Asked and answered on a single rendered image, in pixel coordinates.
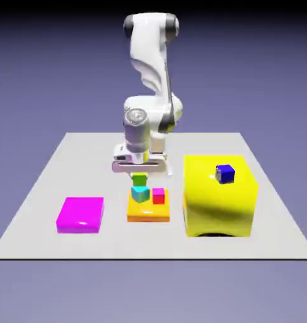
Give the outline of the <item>small red cube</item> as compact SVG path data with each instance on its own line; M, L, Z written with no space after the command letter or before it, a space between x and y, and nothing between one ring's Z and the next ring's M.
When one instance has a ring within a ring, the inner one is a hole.
M165 203L165 189L160 188L152 188L153 195L153 204L164 204Z

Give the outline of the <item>small cyan cube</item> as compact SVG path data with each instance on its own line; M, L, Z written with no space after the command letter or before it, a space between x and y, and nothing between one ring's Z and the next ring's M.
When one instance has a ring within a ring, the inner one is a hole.
M131 196L137 203L143 203L150 199L150 188L147 186L132 186Z

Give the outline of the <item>large yellow box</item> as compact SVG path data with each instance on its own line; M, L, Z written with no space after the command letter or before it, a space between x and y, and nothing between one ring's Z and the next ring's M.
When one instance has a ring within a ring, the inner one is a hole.
M230 164L235 179L220 184L216 166ZM258 196L258 183L241 155L185 155L183 212L189 237L229 235L249 237Z

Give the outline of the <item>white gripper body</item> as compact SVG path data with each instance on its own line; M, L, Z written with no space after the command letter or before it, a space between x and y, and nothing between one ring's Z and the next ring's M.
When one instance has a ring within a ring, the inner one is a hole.
M112 170L115 173L156 173L166 171L166 160L162 159L152 159L142 164L131 163L125 160L114 160L112 162Z

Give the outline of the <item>large magenta box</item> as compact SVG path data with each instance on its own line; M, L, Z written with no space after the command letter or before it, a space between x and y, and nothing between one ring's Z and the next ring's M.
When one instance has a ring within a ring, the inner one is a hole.
M67 197L56 219L57 233L99 233L103 197Z

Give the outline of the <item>small blue cube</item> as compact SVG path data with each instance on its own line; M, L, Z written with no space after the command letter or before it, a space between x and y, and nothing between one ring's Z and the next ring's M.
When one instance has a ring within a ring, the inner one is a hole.
M230 184L235 179L235 169L230 164L217 165L215 178L220 184Z

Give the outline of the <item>small green cube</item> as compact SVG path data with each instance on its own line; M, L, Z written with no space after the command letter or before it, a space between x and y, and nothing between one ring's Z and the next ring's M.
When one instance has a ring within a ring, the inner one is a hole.
M132 174L132 185L134 187L146 187L148 176L145 172L137 172Z

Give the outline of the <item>large orange box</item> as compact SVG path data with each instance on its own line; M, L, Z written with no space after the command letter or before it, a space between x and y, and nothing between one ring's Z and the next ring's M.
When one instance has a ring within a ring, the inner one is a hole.
M169 222L170 221L170 201L168 189L165 191L165 203L154 204L154 196L150 190L150 198L143 203L138 203L132 198L129 191L129 200L127 207L128 222Z

